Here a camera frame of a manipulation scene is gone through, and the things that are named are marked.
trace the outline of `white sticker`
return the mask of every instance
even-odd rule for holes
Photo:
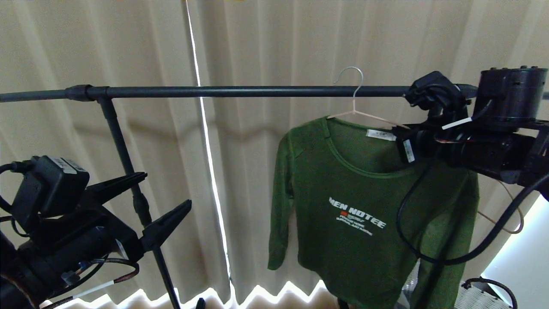
[[[85,172],[87,173],[88,171],[83,169],[80,165],[76,164],[76,162],[74,162],[73,160],[71,159],[65,159],[63,158],[63,160],[65,160],[68,164],[70,164],[72,167],[74,167],[74,169],[76,169],[77,171],[79,172]]]
[[[408,157],[408,163],[414,162],[416,158],[413,156],[410,140],[405,140],[402,144],[404,145],[404,151],[406,151],[406,157]]]
[[[382,139],[382,140],[387,140],[387,141],[396,141],[396,136],[391,132],[368,129],[368,133],[366,134],[366,136],[373,137],[375,139]]]
[[[50,160],[53,161],[57,166],[61,167],[63,170],[63,173],[65,174],[76,174],[76,170],[70,166],[70,164],[66,163],[63,159],[59,157],[50,157],[47,156]]]

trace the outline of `vertical support pole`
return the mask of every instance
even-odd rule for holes
[[[103,115],[105,116],[107,124],[109,125],[109,130],[111,135],[113,136],[116,150],[118,151],[120,161],[122,162],[122,166],[124,167],[124,172],[126,173],[126,175],[133,174],[135,171],[133,170],[133,164],[130,158],[130,154],[128,152],[128,148],[126,147],[126,142],[124,141],[122,130],[120,129],[120,124],[118,122],[116,110],[114,109],[113,100],[106,97],[100,97],[97,99],[97,102],[101,105],[101,110],[103,110]],[[133,195],[133,208],[139,216],[141,224],[146,227],[152,222],[149,212],[149,202],[147,201],[145,195],[141,192],[139,185],[135,185],[134,187],[132,187],[131,191]],[[177,295],[175,294],[175,290],[173,289],[173,282],[170,278],[170,272],[168,271],[166,261],[164,261],[164,255],[162,254],[160,246],[153,249],[153,254],[156,260],[156,264],[158,265],[160,274],[162,275],[162,280],[164,281],[164,285],[166,286],[166,290],[168,296],[170,297],[172,306],[174,309],[180,309],[179,300],[177,299]]]

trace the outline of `shirt sleeve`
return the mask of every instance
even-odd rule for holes
[[[463,190],[453,207],[429,223],[421,239],[421,253],[440,259],[467,254],[478,207],[478,181],[469,172]],[[412,293],[411,308],[454,308],[465,263],[436,265],[421,260],[418,283]]]
[[[278,145],[274,168],[273,199],[271,207],[271,236],[269,238],[268,268],[278,269],[288,247],[288,220],[292,212],[291,148],[286,134]]]

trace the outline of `curtain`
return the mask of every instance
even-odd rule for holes
[[[410,85],[441,71],[456,83],[477,85],[490,67],[539,65],[549,59],[549,5],[545,1],[245,1],[191,0],[203,85],[331,85],[350,65],[365,85]],[[358,85],[346,71],[341,85]],[[295,223],[283,267],[266,268],[271,184],[278,141],[309,120],[348,111],[349,98],[214,98],[205,101],[214,168],[228,241],[231,278],[243,301],[259,284],[276,294],[290,280],[310,293],[318,276],[296,261]],[[357,109],[401,123],[426,112],[401,98],[358,98]],[[543,106],[539,118],[547,119]],[[385,127],[361,116],[352,122]],[[495,180],[480,177],[479,209],[497,219],[510,202]],[[520,188],[509,186],[513,193]],[[527,211],[532,194],[522,204]],[[508,223],[513,229],[518,216]],[[472,248],[492,224],[478,216]],[[478,276],[508,234],[500,233],[467,263]]]
[[[186,6],[150,1],[2,1],[0,92],[94,86],[196,84]],[[162,246],[181,301],[214,288],[223,301],[230,291],[212,194],[200,103],[196,99],[114,100],[136,171],[148,173],[141,188],[153,219],[186,199],[193,209]],[[0,104],[1,161],[32,155],[71,158],[90,172],[90,184],[124,174],[100,106],[50,101]],[[2,175],[8,200],[21,178]],[[143,227],[129,192],[107,208],[139,236]],[[19,245],[24,239],[2,232]],[[152,253],[134,279],[106,289],[120,302],[138,289],[157,299],[166,289]],[[128,272],[106,265],[81,290]],[[85,297],[92,300],[105,293]]]

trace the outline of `clothes hanger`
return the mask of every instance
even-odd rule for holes
[[[346,67],[345,69],[341,70],[341,72],[339,72],[338,78],[335,80],[334,85],[337,84],[337,82],[339,81],[339,78],[341,77],[341,74],[344,71],[346,71],[347,69],[355,69],[360,73],[360,85],[355,90],[355,92],[352,94],[352,110],[348,111],[348,112],[340,113],[340,114],[330,115],[330,116],[328,116],[328,119],[343,116],[343,115],[347,115],[347,114],[353,114],[353,115],[354,114],[359,114],[359,115],[370,117],[370,118],[373,118],[373,119],[377,119],[377,120],[380,120],[380,121],[383,121],[383,122],[386,122],[386,123],[390,123],[392,125],[400,126],[402,128],[408,129],[408,130],[410,129],[409,127],[407,127],[403,124],[395,123],[395,122],[392,122],[390,120],[387,120],[387,119],[384,119],[384,118],[381,118],[381,117],[378,117],[378,116],[374,116],[374,115],[370,115],[370,114],[366,114],[366,113],[362,113],[362,112],[357,111],[356,110],[356,93],[360,89],[360,87],[362,87],[362,84],[364,83],[364,73],[362,73],[362,70],[357,68],[357,67]]]

